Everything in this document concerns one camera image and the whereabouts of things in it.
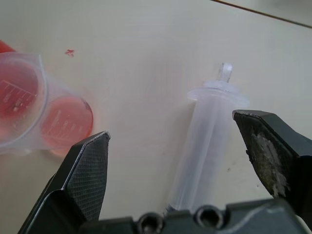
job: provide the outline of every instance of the white table surface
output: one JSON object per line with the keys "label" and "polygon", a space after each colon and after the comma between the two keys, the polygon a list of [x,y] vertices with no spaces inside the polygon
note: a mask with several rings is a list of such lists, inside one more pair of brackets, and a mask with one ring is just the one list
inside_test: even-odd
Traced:
{"label": "white table surface", "polygon": [[[162,212],[194,103],[187,92],[221,62],[251,109],[312,138],[312,30],[207,0],[12,0],[1,39],[42,54],[46,70],[93,107],[108,130],[100,218]],[[72,58],[64,54],[75,50]],[[46,152],[0,157],[0,233],[16,233],[61,161]],[[233,121],[213,204],[269,197]]]}

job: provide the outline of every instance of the syringe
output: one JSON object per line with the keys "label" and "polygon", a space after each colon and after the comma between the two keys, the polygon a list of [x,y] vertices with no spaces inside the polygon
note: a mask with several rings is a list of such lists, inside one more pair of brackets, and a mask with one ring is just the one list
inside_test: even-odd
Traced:
{"label": "syringe", "polygon": [[248,99],[228,82],[232,65],[223,63],[219,77],[188,93],[196,100],[191,124],[172,186],[167,211],[195,211],[212,201],[212,190],[227,136],[232,111],[249,106]]}

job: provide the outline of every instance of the red stain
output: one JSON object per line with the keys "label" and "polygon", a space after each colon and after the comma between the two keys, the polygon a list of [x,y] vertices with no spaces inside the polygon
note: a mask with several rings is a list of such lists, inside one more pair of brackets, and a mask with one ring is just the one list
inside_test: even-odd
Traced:
{"label": "red stain", "polygon": [[74,50],[67,50],[66,52],[65,52],[65,54],[66,55],[68,55],[68,56],[70,56],[70,57],[73,57],[74,56]]}

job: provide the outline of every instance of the red object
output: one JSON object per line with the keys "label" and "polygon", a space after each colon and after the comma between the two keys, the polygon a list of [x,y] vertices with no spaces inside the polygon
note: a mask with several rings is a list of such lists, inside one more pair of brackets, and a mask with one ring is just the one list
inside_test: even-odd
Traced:
{"label": "red object", "polygon": [[70,57],[73,57],[74,56],[74,50],[67,50],[66,52],[65,52],[65,54],[66,55],[69,55]]}
{"label": "red object", "polygon": [[0,119],[21,116],[34,102],[38,80],[26,63],[0,62]]}
{"label": "red object", "polygon": [[46,116],[41,125],[41,133],[53,148],[71,147],[88,137],[92,131],[92,110],[79,97],[57,98],[48,106]]}
{"label": "red object", "polygon": [[4,52],[15,52],[15,50],[0,40],[0,53]]}

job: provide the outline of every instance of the dark line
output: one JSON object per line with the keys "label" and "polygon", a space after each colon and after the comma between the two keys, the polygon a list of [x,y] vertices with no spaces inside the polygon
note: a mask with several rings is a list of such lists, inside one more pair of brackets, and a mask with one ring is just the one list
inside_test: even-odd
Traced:
{"label": "dark line", "polygon": [[255,10],[252,10],[252,9],[249,9],[249,8],[246,8],[246,7],[242,7],[242,6],[234,5],[234,4],[231,4],[231,3],[228,3],[228,2],[224,2],[224,1],[221,1],[221,0],[211,0],[211,1],[215,1],[215,2],[224,4],[224,5],[227,5],[227,6],[232,6],[232,7],[244,10],[244,11],[253,12],[253,13],[256,13],[256,14],[259,14],[259,15],[263,15],[263,16],[267,16],[267,17],[276,19],[276,20],[281,20],[281,21],[284,21],[284,22],[287,22],[287,23],[293,23],[293,24],[296,24],[296,25],[299,25],[299,26],[302,26],[302,27],[306,27],[306,28],[312,29],[312,26],[304,24],[304,23],[299,23],[299,22],[292,21],[292,20],[289,20],[289,19],[284,19],[284,18],[281,18],[281,17],[273,16],[273,15],[266,14],[266,13],[259,12],[259,11],[255,11]]}

